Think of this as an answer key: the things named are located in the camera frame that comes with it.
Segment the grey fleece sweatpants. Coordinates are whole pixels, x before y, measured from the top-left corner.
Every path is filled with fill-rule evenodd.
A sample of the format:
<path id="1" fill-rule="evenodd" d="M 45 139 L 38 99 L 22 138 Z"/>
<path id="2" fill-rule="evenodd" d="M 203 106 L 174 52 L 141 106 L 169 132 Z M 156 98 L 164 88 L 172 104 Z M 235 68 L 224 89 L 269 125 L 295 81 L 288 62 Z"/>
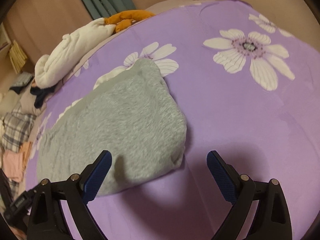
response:
<path id="1" fill-rule="evenodd" d="M 99 195 L 115 194 L 179 168 L 186 135 L 185 117 L 158 66 L 140 59 L 100 84 L 44 132 L 37 177 L 64 180 L 107 150 L 112 166 Z"/>

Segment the peach folded clothes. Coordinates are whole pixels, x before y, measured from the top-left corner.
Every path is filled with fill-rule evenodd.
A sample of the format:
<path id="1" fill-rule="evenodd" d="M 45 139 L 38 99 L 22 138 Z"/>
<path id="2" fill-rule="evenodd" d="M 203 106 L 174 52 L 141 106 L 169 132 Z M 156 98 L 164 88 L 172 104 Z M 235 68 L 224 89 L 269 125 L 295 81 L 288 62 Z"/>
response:
<path id="1" fill-rule="evenodd" d="M 3 154 L 2 170 L 7 178 L 20 183 L 24 178 L 33 143 L 24 142 L 17 153 L 6 150 Z"/>

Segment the grey plaid pillow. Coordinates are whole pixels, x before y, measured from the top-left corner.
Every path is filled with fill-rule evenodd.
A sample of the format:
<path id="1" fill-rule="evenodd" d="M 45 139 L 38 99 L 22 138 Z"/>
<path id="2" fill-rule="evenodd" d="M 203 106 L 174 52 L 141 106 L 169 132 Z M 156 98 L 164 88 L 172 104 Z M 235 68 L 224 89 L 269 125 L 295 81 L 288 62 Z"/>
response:
<path id="1" fill-rule="evenodd" d="M 22 113 L 21 104 L 18 103 L 2 120 L 4 130 L 1 135 L 1 146 L 5 150 L 17 153 L 20 146 L 28 141 L 35 119 L 35 115 Z"/>

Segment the beige pillow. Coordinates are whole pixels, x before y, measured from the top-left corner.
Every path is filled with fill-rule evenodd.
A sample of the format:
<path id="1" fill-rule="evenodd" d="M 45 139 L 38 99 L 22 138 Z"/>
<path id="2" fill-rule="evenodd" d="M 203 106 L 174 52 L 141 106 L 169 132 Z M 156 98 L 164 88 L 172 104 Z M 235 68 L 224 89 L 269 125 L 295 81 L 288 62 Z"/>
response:
<path id="1" fill-rule="evenodd" d="M 30 93 L 30 89 L 33 85 L 34 81 L 30 83 L 30 85 L 26 88 L 25 92 L 22 94 L 20 98 L 21 110 L 22 114 L 32 114 L 35 116 L 41 115 L 46 109 L 46 103 L 44 102 L 40 108 L 36 108 L 34 106 L 36 96 Z"/>

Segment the dark navy garment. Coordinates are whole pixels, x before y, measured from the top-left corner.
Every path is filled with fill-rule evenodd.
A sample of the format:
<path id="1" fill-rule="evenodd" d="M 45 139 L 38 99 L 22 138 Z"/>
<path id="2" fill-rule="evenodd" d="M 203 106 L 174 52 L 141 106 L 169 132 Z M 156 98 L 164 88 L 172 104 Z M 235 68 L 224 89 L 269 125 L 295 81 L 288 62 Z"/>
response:
<path id="1" fill-rule="evenodd" d="M 31 95 L 36 96 L 35 102 L 34 102 L 34 107 L 36 109 L 39 109 L 43 106 L 44 100 L 49 94 L 54 93 L 56 85 L 48 88 L 39 88 L 39 87 L 33 87 L 31 86 L 30 88 L 30 93 Z"/>

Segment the purple floral bed sheet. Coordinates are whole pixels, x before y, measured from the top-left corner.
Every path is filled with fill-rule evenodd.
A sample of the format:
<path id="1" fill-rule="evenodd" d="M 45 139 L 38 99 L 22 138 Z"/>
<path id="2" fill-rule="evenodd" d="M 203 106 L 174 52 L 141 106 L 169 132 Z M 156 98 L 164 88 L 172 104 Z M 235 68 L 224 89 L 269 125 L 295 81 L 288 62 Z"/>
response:
<path id="1" fill-rule="evenodd" d="M 182 167 L 89 204 L 109 239 L 210 239 L 230 204 L 206 156 L 216 150 L 252 179 L 279 180 L 301 239 L 319 213 L 319 52 L 238 1 L 195 3 L 127 28 L 86 57 L 49 99 L 31 138 L 39 145 L 66 107 L 97 79 L 146 56 L 184 113 Z"/>

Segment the orange plush cloth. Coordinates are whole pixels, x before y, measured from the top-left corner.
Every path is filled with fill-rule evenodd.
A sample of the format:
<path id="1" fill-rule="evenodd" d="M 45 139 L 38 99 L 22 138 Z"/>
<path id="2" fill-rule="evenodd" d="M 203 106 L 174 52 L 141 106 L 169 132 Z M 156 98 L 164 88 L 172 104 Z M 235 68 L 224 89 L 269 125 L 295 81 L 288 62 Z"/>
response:
<path id="1" fill-rule="evenodd" d="M 146 10 L 126 10 L 104 18 L 105 24 L 115 25 L 115 33 L 119 33 L 131 25 L 155 16 L 153 12 Z"/>

